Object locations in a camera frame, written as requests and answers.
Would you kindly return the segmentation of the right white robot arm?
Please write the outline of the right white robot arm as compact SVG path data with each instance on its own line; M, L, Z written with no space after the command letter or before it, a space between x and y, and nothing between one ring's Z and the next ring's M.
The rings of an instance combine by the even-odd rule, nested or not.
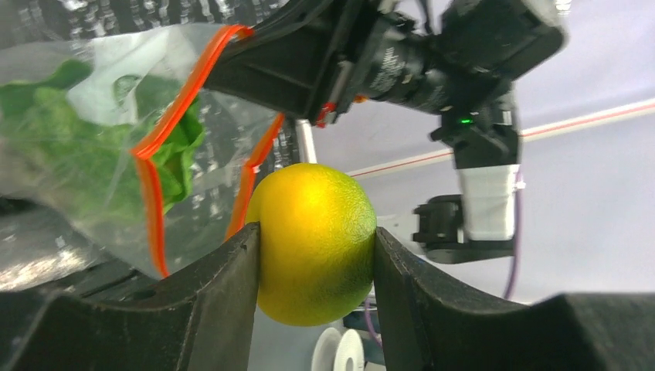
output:
M461 192L416 208L413 240L441 264L515 255L522 140L516 79L557 53L552 1L452 1L424 34L394 1L290 1L228 46L205 81L323 127L358 96L439 116Z

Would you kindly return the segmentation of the green yellow mango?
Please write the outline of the green yellow mango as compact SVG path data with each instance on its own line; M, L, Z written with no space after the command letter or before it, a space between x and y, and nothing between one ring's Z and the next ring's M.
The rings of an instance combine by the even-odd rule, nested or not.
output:
M334 322L370 292L377 217L352 177L320 164L283 168L255 188L246 221L260 225L257 304L274 321Z

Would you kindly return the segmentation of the green lettuce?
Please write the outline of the green lettuce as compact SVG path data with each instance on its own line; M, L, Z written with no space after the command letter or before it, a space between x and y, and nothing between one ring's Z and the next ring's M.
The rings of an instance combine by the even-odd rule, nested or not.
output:
M67 60L38 82L12 81L1 88L1 133L37 168L51 176L55 198L70 216L137 222L144 214L141 182L130 149L153 128L178 84L164 77L128 74L113 87L123 103L133 94L137 117L116 125L83 119L66 95L88 78L91 65Z

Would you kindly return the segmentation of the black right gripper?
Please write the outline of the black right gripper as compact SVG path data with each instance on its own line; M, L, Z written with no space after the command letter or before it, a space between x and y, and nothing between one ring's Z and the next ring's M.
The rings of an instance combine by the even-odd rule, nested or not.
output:
M438 71L394 1L290 1L222 52L204 86L323 126L357 97L438 114Z

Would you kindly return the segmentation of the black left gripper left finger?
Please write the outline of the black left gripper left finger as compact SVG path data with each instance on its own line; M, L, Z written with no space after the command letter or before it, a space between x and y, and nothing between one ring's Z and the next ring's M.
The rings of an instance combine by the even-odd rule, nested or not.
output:
M1 295L3 370L244 370L260 229L156 281L117 260Z

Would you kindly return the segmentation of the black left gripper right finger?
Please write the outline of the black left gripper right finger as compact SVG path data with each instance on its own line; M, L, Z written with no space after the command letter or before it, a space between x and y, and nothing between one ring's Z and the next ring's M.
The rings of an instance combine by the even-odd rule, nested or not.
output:
M477 290L376 232L389 370L652 370L652 294L560 294L520 305Z

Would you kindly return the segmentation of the clear zip bag orange zipper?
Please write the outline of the clear zip bag orange zipper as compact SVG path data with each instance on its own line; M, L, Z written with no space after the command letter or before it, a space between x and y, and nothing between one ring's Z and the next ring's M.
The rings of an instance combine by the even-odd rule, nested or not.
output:
M1 288L122 260L159 279L240 225L284 166L273 111L204 87L245 26L166 26L1 52Z

